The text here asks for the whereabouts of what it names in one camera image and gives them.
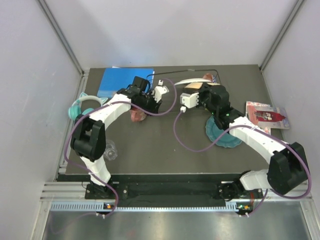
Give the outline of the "red translucent mug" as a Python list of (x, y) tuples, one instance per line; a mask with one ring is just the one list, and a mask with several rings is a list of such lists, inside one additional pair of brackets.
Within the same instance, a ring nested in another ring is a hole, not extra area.
[(143, 112), (142, 110), (133, 107), (130, 110), (130, 119), (132, 122), (136, 123), (136, 122), (141, 122), (143, 121), (145, 118), (147, 117), (147, 114), (145, 112)]

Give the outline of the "peach bird plate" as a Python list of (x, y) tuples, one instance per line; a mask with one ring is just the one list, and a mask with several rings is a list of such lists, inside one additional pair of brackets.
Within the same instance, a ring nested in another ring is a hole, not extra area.
[(219, 86), (219, 83), (213, 82), (192, 82), (185, 86), (186, 89), (200, 89), (203, 86)]

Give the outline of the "orange blue patterned bowl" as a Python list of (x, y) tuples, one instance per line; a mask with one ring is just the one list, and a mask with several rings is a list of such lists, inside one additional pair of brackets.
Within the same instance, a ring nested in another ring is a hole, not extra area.
[(202, 78), (205, 79), (205, 80), (209, 80), (212, 83), (216, 83), (217, 82), (216, 77), (213, 76), (211, 73), (206, 73)]

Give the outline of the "white watermelon plate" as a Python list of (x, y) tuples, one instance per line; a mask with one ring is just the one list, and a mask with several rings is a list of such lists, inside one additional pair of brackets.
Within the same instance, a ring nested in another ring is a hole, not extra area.
[(188, 79), (184, 79), (181, 81), (176, 82), (174, 85), (178, 86), (178, 85), (187, 85), (190, 83), (200, 83), (200, 82), (206, 82), (207, 80), (204, 78), (188, 78)]

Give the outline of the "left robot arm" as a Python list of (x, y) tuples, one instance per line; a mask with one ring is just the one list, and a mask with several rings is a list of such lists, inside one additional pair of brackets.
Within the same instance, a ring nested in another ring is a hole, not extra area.
[(136, 77), (128, 88), (122, 88), (107, 103), (85, 115), (76, 118), (70, 137), (70, 148), (81, 158), (90, 175), (90, 181), (97, 185), (96, 192), (102, 198), (109, 198), (114, 191), (111, 174), (107, 169), (105, 152), (106, 129), (122, 114), (136, 108), (149, 116), (159, 116), (162, 96), (169, 92), (162, 80), (149, 92), (145, 92), (147, 80)]

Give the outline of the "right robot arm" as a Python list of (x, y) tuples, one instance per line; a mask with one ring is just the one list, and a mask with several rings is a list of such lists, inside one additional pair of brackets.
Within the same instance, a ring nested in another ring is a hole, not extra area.
[(297, 142), (289, 144), (267, 134), (254, 125), (244, 114), (231, 106), (229, 93), (218, 83), (203, 78), (191, 78), (180, 82), (180, 112), (203, 107), (213, 117), (222, 134), (229, 134), (260, 154), (268, 163), (267, 169), (249, 170), (243, 173), (233, 185), (233, 192), (245, 198), (256, 189), (270, 189), (285, 197), (288, 192), (308, 182), (303, 197), (309, 194), (312, 179), (303, 146)]

